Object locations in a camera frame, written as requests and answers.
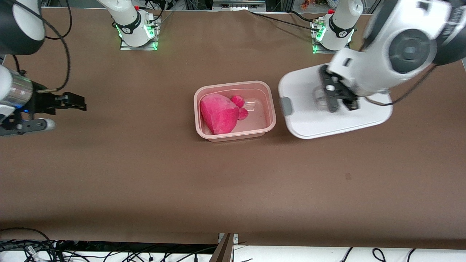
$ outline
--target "plush toy ear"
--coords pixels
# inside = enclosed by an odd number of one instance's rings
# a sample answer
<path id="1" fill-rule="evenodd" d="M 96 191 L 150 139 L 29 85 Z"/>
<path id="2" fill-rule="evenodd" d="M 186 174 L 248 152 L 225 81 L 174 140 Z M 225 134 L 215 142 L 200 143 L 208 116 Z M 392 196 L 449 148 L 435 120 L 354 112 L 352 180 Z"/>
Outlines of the plush toy ear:
<path id="1" fill-rule="evenodd" d="M 240 107 L 240 114 L 238 115 L 238 120 L 244 120 L 248 115 L 249 112 L 246 109 Z"/>
<path id="2" fill-rule="evenodd" d="M 237 105 L 238 107 L 243 107 L 243 105 L 244 105 L 244 98 L 241 97 L 241 96 L 232 96 L 232 98 L 230 98 L 230 100 L 231 100 L 235 105 Z"/>
<path id="3" fill-rule="evenodd" d="M 240 108 L 230 99 L 219 94 L 210 94 L 201 99 L 201 114 L 214 135 L 230 133 L 238 121 Z"/>

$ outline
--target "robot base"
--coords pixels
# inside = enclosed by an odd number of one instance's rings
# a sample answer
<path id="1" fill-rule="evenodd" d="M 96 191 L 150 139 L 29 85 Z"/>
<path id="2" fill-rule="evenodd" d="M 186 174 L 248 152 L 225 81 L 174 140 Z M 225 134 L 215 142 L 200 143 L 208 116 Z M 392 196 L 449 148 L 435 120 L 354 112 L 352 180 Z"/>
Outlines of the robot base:
<path id="1" fill-rule="evenodd" d="M 154 15 L 149 13 L 149 19 L 153 19 Z M 160 35 L 160 25 L 162 23 L 162 17 L 157 18 L 154 20 L 150 25 L 153 26 L 154 28 L 149 30 L 148 32 L 150 34 L 153 34 L 154 37 L 152 39 L 149 39 L 147 43 L 140 47 L 132 47 L 125 43 L 125 41 L 121 40 L 120 43 L 120 50 L 129 50 L 129 51 L 134 51 L 134 50 L 140 50 L 140 51 L 154 51 L 157 50 L 158 48 L 158 37 Z"/>
<path id="2" fill-rule="evenodd" d="M 323 21 L 323 17 L 319 17 L 315 21 Z M 322 24 L 310 22 L 311 28 L 322 29 Z M 333 51 L 325 48 L 318 40 L 317 35 L 321 32 L 311 31 L 311 41 L 312 41 L 312 53 L 313 54 L 335 54 L 338 51 Z M 350 48 L 350 43 L 348 42 L 345 48 Z"/>
<path id="3" fill-rule="evenodd" d="M 322 100 L 321 66 L 290 72 L 278 85 L 285 122 L 294 136 L 302 139 L 325 137 L 381 124 L 390 117 L 393 106 L 378 106 L 361 98 L 357 110 L 350 111 L 341 104 L 337 112 L 330 113 Z M 382 103 L 391 102 L 390 95 L 376 94 L 371 98 Z"/>

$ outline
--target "cable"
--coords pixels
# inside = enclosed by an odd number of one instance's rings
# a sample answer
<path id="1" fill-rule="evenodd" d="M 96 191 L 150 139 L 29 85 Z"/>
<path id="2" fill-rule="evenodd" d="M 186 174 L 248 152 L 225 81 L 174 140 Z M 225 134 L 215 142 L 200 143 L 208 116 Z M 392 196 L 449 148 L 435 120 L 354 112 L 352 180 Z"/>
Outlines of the cable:
<path id="1" fill-rule="evenodd" d="M 377 255 L 376 255 L 376 251 L 380 252 L 380 254 L 382 255 L 382 258 L 379 258 Z M 372 255 L 377 259 L 379 260 L 380 262 L 387 262 L 385 260 L 385 255 L 384 253 L 379 249 L 379 248 L 373 248 L 372 249 Z"/>
<path id="2" fill-rule="evenodd" d="M 401 100 L 405 99 L 408 95 L 410 95 L 417 87 L 419 87 L 419 85 L 421 85 L 421 83 L 430 75 L 430 73 L 432 73 L 435 69 L 437 68 L 437 65 L 434 65 L 432 66 L 422 77 L 421 79 L 419 79 L 414 85 L 413 87 L 411 87 L 406 93 L 404 93 L 402 96 L 400 96 L 398 99 L 392 101 L 391 103 L 382 103 L 382 102 L 379 102 L 379 101 L 374 101 L 368 97 L 364 97 L 369 103 L 372 103 L 372 104 L 376 104 L 376 105 L 380 105 L 380 106 L 387 106 L 387 105 L 394 105 L 398 102 L 400 102 Z"/>
<path id="3" fill-rule="evenodd" d="M 40 232 L 40 231 L 35 230 L 35 229 L 32 229 L 32 228 L 27 228 L 27 230 L 32 230 L 32 231 L 35 231 L 35 232 Z M 79 258 L 84 259 L 86 262 L 90 262 L 89 259 L 87 259 L 88 257 L 94 257 L 94 256 L 89 256 L 89 255 L 80 255 L 80 254 L 77 254 L 77 253 L 76 253 L 77 251 L 67 251 L 67 250 L 59 250 L 59 249 L 56 249 L 56 248 L 41 247 L 41 246 L 39 246 L 39 244 L 40 244 L 39 242 L 34 242 L 34 241 L 19 241 L 19 242 L 17 242 L 17 243 L 24 243 L 24 244 L 27 244 L 27 243 L 28 243 L 29 246 L 38 245 L 38 248 L 40 248 L 40 249 L 44 249 L 44 250 L 46 250 L 46 251 L 53 251 L 53 252 L 52 252 L 52 257 L 54 258 L 54 260 L 53 260 L 54 262 L 57 261 L 57 260 L 56 260 L 56 256 L 59 257 L 59 261 L 64 261 L 63 258 L 65 258 L 65 257 L 66 257 L 66 258 L 68 258 L 68 257 L 69 257 L 69 258 L 72 258 L 72 257 L 79 257 Z M 24 250 L 27 250 L 27 248 L 26 248 L 24 245 L 19 245 L 19 244 L 17 244 L 17 243 L 13 242 L 13 243 L 8 243 L 8 244 L 9 244 L 9 245 L 15 245 L 15 246 L 17 246 L 17 247 L 23 248 Z M 3 248 L 3 250 L 1 250 L 1 251 L 8 251 L 8 250 L 12 250 L 12 249 L 16 249 L 16 247 L 15 247 L 15 248 Z M 63 256 L 63 255 L 61 255 L 62 252 L 70 253 L 71 255 L 69 255 L 69 256 Z"/>
<path id="4" fill-rule="evenodd" d="M 152 4 L 152 1 L 146 1 L 146 5 L 147 5 L 147 3 L 149 3 L 149 4 L 151 5 L 152 9 L 155 10 L 155 7 L 154 7 L 154 5 Z"/>
<path id="5" fill-rule="evenodd" d="M 148 251 L 148 250 L 150 250 L 151 248 L 156 247 L 156 246 L 158 246 L 158 245 L 160 245 L 160 244 L 154 244 L 154 245 L 148 246 L 148 247 L 146 247 L 146 248 L 143 248 L 143 249 L 141 249 L 141 250 L 138 251 L 138 252 L 133 252 L 133 254 L 131 255 L 132 257 L 128 254 L 128 257 L 127 257 L 125 260 L 126 260 L 126 261 L 131 261 L 131 260 L 135 259 L 139 254 L 143 253 L 144 251 Z"/>
<path id="6" fill-rule="evenodd" d="M 348 258 L 348 255 L 350 254 L 351 250 L 353 250 L 353 248 L 352 248 L 352 247 L 351 247 L 351 248 L 349 248 L 349 249 L 348 249 L 348 251 L 346 251 L 345 257 L 342 259 L 342 261 L 341 261 L 341 262 L 345 262 L 345 261 L 346 261 L 346 259 Z"/>
<path id="7" fill-rule="evenodd" d="M 170 17 L 170 15 L 171 15 L 172 13 L 174 13 L 174 11 L 170 11 L 170 13 L 168 14 L 168 16 L 165 17 L 165 18 L 160 22 L 160 25 L 162 25 L 162 24 L 165 22 L 165 20 L 167 20 L 167 19 Z"/>
<path id="8" fill-rule="evenodd" d="M 26 230 L 26 231 L 33 231 L 33 232 L 36 232 L 36 233 L 39 233 L 41 236 L 43 236 L 46 240 L 47 240 L 47 243 L 49 244 L 49 246 L 53 249 L 54 246 L 52 244 L 52 241 L 50 240 L 50 238 L 45 235 L 42 231 L 39 231 L 37 229 L 33 229 L 33 228 L 23 228 L 23 227 L 15 227 L 15 228 L 4 228 L 4 229 L 0 229 L 0 232 L 4 232 L 4 231 L 9 231 L 9 230 Z M 55 261 L 56 261 L 56 254 L 55 254 L 55 251 L 52 252 L 52 255 L 53 257 L 55 258 Z"/>
<path id="9" fill-rule="evenodd" d="M 283 9 L 283 0 L 280 0 L 277 5 L 272 9 L 270 10 L 271 12 L 274 12 L 275 10 L 277 10 L 277 7 L 281 4 L 281 9 Z"/>
<path id="10" fill-rule="evenodd" d="M 298 24 L 293 24 L 293 23 L 290 23 L 290 22 L 287 22 L 287 21 L 283 21 L 283 20 L 276 19 L 276 18 L 273 18 L 273 17 L 270 17 L 270 16 L 266 16 L 266 15 L 263 15 L 263 14 L 258 14 L 258 13 L 254 13 L 254 12 L 250 12 L 250 13 L 258 15 L 258 16 L 262 16 L 262 17 L 265 17 L 265 18 L 268 18 L 268 19 L 272 19 L 272 20 L 275 20 L 275 21 L 278 21 L 278 22 L 282 22 L 282 23 L 285 23 L 285 24 L 289 24 L 289 25 L 292 25 L 292 26 L 295 26 L 295 27 L 309 29 L 311 31 L 319 31 L 317 28 L 310 28 L 310 27 L 305 27 L 305 26 L 298 25 Z"/>
<path id="11" fill-rule="evenodd" d="M 16 57 L 16 55 L 11 55 L 14 59 L 14 63 L 16 64 L 16 72 L 20 72 L 20 62 L 18 61 L 18 58 Z"/>
<path id="12" fill-rule="evenodd" d="M 68 3 L 68 0 L 65 0 L 66 2 L 66 6 L 68 7 L 68 14 L 69 14 L 69 27 L 68 27 L 68 31 L 62 36 L 63 38 L 65 38 L 71 31 L 71 28 L 73 26 L 73 17 L 71 16 L 71 8 L 69 7 L 69 3 Z M 59 40 L 60 38 L 59 37 L 48 37 L 48 36 L 45 36 L 45 38 L 47 39 L 51 39 L 51 40 Z"/>
<path id="13" fill-rule="evenodd" d="M 154 21 L 156 21 L 157 19 L 159 19 L 160 17 L 162 17 L 162 14 L 164 13 L 164 10 L 162 9 L 162 11 L 160 11 L 160 13 L 158 14 L 158 16 L 156 16 L 154 19 L 152 20 L 149 20 L 149 23 L 152 23 Z"/>
<path id="14" fill-rule="evenodd" d="M 205 249 L 201 249 L 201 250 L 199 250 L 199 251 L 193 252 L 193 253 L 191 253 L 191 254 L 189 254 L 189 255 L 184 256 L 184 257 L 181 258 L 180 260 L 177 260 L 176 262 L 180 262 L 180 261 L 184 260 L 184 259 L 187 258 L 187 257 L 190 257 L 190 256 L 192 256 L 192 255 L 201 253 L 201 252 L 203 252 L 203 251 L 206 251 L 206 250 L 209 250 L 209 249 L 212 249 L 212 248 L 217 248 L 217 246 L 215 246 L 215 247 L 209 247 L 209 248 L 205 248 Z"/>
<path id="15" fill-rule="evenodd" d="M 307 22 L 312 22 L 313 19 L 307 19 L 305 18 L 304 16 L 302 16 L 300 13 L 296 12 L 296 11 L 293 11 L 293 10 L 290 10 L 288 11 L 288 13 L 292 13 L 292 14 L 295 14 L 297 15 L 299 18 L 303 19 L 304 21 L 307 21 Z"/>
<path id="16" fill-rule="evenodd" d="M 408 253 L 408 259 L 406 259 L 406 262 L 409 262 L 409 260 L 411 259 L 411 255 L 415 250 L 415 248 L 411 249 L 411 251 Z"/>
<path id="17" fill-rule="evenodd" d="M 3 0 L 4 2 L 9 2 L 10 4 L 16 4 L 20 7 L 22 7 L 23 9 L 25 9 L 26 11 L 30 12 L 31 14 L 33 14 L 35 17 L 39 18 L 40 20 L 42 20 L 42 22 L 44 22 L 59 38 L 60 40 L 62 41 L 62 44 L 63 44 L 63 47 L 65 48 L 65 53 L 66 53 L 66 62 L 67 62 L 67 68 L 66 68 L 66 77 L 65 77 L 65 81 L 63 82 L 63 84 L 59 87 L 59 88 L 56 88 L 56 89 L 45 89 L 45 90 L 39 90 L 37 91 L 37 93 L 52 93 L 52 92 L 57 92 L 59 90 L 62 90 L 66 84 L 68 83 L 68 80 L 69 80 L 69 74 L 70 74 L 70 71 L 71 71 L 71 61 L 70 61 L 70 56 L 69 56 L 69 50 L 68 50 L 68 45 L 66 44 L 65 40 L 63 39 L 63 36 L 57 31 L 57 29 L 55 29 L 55 27 L 53 27 L 47 20 L 45 20 L 44 18 L 42 18 L 42 16 L 38 15 L 36 12 L 34 12 L 33 10 L 31 10 L 30 8 L 28 8 L 27 6 L 23 5 L 22 3 L 18 2 L 17 0 Z"/>

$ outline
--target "green led light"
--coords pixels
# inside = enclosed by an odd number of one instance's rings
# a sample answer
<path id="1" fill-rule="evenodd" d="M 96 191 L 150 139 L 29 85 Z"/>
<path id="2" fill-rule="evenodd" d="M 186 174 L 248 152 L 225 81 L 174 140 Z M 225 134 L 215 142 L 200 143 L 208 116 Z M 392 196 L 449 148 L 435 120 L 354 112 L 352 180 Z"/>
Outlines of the green led light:
<path id="1" fill-rule="evenodd" d="M 117 29 L 117 31 L 118 31 L 118 35 L 120 36 L 120 38 L 123 39 L 123 37 L 122 37 L 122 35 L 121 35 L 121 32 L 120 32 L 120 29 L 119 29 L 118 27 L 117 27 L 116 29 Z"/>
<path id="2" fill-rule="evenodd" d="M 147 25 L 144 25 L 144 30 L 146 31 L 147 37 L 149 38 L 153 37 L 154 31 L 152 31 L 150 27 L 148 27 Z"/>
<path id="3" fill-rule="evenodd" d="M 325 33 L 325 26 L 322 26 L 322 28 L 319 30 L 319 33 L 317 34 L 318 41 L 322 41 L 324 33 Z"/>
<path id="4" fill-rule="evenodd" d="M 351 42 L 351 37 L 353 37 L 353 33 L 354 33 L 354 29 L 351 31 L 351 33 L 349 34 L 349 39 L 348 39 L 348 43 Z"/>

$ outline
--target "metal frame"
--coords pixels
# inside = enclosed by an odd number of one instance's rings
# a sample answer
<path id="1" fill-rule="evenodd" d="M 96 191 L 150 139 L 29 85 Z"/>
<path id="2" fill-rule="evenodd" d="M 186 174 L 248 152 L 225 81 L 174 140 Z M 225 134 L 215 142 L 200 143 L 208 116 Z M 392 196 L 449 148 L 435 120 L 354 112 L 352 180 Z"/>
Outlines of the metal frame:
<path id="1" fill-rule="evenodd" d="M 363 0 L 365 14 L 373 14 L 383 0 Z M 283 0 L 283 10 L 292 10 L 295 0 Z"/>
<path id="2" fill-rule="evenodd" d="M 213 0 L 212 10 L 237 11 L 249 10 L 253 12 L 266 12 L 266 0 Z"/>
<path id="3" fill-rule="evenodd" d="M 233 233 L 226 233 L 215 249 L 209 262 L 230 262 L 232 259 L 235 237 Z"/>

